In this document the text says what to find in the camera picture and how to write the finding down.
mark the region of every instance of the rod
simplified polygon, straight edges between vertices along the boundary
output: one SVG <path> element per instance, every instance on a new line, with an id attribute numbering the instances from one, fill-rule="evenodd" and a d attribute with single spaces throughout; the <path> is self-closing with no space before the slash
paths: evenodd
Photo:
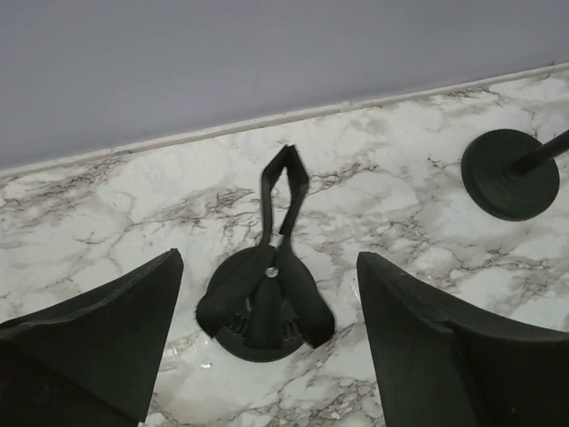
<path id="1" fill-rule="evenodd" d="M 512 169 L 518 175 L 525 175 L 567 150 L 569 150 L 569 130 L 516 160 L 512 164 Z"/>

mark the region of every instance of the metal screw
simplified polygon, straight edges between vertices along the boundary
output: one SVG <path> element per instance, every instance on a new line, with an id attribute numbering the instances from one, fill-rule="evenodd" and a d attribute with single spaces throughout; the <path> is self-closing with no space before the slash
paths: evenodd
<path id="1" fill-rule="evenodd" d="M 268 278 L 275 278 L 278 276 L 278 268 L 277 267 L 269 267 L 265 270 L 265 276 Z"/>

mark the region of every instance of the marble surface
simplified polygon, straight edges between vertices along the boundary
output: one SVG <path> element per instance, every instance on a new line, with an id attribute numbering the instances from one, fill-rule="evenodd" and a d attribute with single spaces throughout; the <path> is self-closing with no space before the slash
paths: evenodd
<path id="1" fill-rule="evenodd" d="M 461 184 L 466 146 L 501 127 L 542 141 L 569 127 L 569 72 L 4 179 L 0 320 L 177 247 L 186 268 L 147 426 L 382 426 L 359 251 L 487 310 L 569 331 L 569 156 L 557 201 L 528 222 L 490 217 Z M 209 340 L 194 309 L 216 266 L 258 237 L 260 171 L 286 143 L 311 175 L 294 247 L 338 330 L 317 350 L 255 365 Z M 284 180 L 275 199 L 282 218 Z"/>

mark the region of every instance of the tongs handle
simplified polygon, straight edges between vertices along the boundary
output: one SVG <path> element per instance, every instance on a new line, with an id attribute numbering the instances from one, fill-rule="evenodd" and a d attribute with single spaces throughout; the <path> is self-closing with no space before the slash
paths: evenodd
<path id="1" fill-rule="evenodd" d="M 273 203 L 271 191 L 275 188 L 283 169 L 286 168 L 288 186 L 291 191 L 291 204 L 279 234 L 283 236 L 283 241 L 291 239 L 294 223 L 301 210 L 302 202 L 309 191 L 309 175 L 302 164 L 296 147 L 287 145 L 283 147 L 270 163 L 265 167 L 260 177 L 260 206 L 263 221 L 263 234 L 260 245 L 268 245 L 273 230 Z"/>

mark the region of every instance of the black circular base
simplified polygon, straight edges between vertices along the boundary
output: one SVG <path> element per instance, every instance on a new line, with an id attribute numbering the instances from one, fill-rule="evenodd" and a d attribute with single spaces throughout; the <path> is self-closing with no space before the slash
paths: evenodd
<path id="1" fill-rule="evenodd" d="M 212 286 L 218 282 L 218 278 L 222 278 L 231 273 L 231 271 L 251 254 L 255 247 L 248 247 L 235 254 L 232 254 L 227 260 L 221 263 L 218 269 L 213 273 L 207 292 L 210 292 Z M 244 343 L 247 323 L 251 316 L 251 307 L 249 302 L 243 302 L 242 306 L 235 313 L 229 324 L 223 327 L 216 335 L 215 339 L 225 350 L 234 356 L 250 362 L 272 362 L 275 360 L 286 358 L 287 356 L 298 350 L 304 343 L 304 339 L 298 330 L 294 319 L 296 318 L 293 308 L 285 298 L 282 306 L 282 330 L 284 337 L 284 345 L 280 350 L 254 349 L 248 347 Z"/>
<path id="2" fill-rule="evenodd" d="M 545 211 L 559 192 L 559 170 L 549 161 L 526 175 L 511 165 L 540 147 L 527 133 L 500 129 L 470 143 L 462 156 L 464 186 L 490 215 L 507 221 L 529 220 Z"/>

